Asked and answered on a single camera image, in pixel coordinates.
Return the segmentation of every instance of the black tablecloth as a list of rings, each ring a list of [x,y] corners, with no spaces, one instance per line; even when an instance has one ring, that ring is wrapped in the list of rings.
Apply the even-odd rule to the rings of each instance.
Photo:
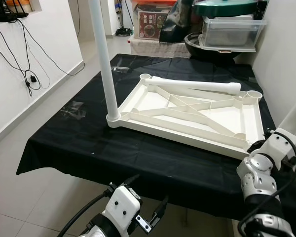
[[[111,66],[118,66],[113,70],[118,105],[142,73],[169,79],[239,82],[244,91],[262,92],[249,65],[217,67],[191,59],[119,54]],[[274,128],[264,98],[259,106],[264,129]],[[123,127],[110,128],[106,114],[101,75],[97,74],[28,140],[17,174],[53,167],[107,185],[139,173],[141,177],[132,186],[142,196],[161,200],[167,194],[176,205],[237,220],[244,216],[236,173],[239,160]],[[276,177],[278,187],[289,177]],[[296,234],[296,182],[280,198]]]

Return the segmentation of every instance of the transparent plastic box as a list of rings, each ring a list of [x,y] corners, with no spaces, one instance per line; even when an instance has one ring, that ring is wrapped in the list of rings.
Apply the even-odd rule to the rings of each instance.
[[[251,15],[204,18],[202,42],[206,47],[255,48],[266,25],[265,20],[253,20]]]

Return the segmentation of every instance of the white pipe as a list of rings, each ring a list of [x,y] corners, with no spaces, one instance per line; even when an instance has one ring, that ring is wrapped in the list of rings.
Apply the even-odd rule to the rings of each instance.
[[[296,104],[278,126],[292,134],[296,133]]]
[[[241,84],[236,82],[231,83],[216,83],[216,82],[202,82],[202,81],[189,81],[189,80],[171,80],[164,79],[160,77],[142,77],[145,84],[149,85],[159,85],[159,86],[179,86],[185,87],[189,89],[197,89],[197,90],[208,90],[208,91],[216,91],[223,92],[232,95],[236,95],[240,92]]]
[[[105,37],[100,0],[89,0],[89,6],[94,37],[96,39],[98,47],[105,100],[107,102],[107,120],[115,121],[118,120],[121,115],[117,110],[116,95],[113,83],[113,76],[111,72],[107,40]]]

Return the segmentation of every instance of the vertical pipe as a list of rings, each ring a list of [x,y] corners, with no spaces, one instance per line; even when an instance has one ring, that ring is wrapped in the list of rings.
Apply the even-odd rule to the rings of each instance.
[[[278,127],[292,134],[296,133],[296,104],[293,106],[291,111],[286,115],[286,117]]]
[[[116,95],[111,72],[111,64],[109,51],[105,37],[104,24],[101,12],[100,0],[89,0],[94,37],[96,39],[99,61],[101,66],[102,82],[107,102],[108,121],[115,121],[120,118],[120,113],[117,110]]]

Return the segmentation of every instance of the plug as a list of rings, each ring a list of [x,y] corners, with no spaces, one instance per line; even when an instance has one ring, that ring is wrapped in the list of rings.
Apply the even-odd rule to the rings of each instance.
[[[36,77],[34,77],[33,75],[31,75],[31,82],[37,82],[37,79],[36,79]]]

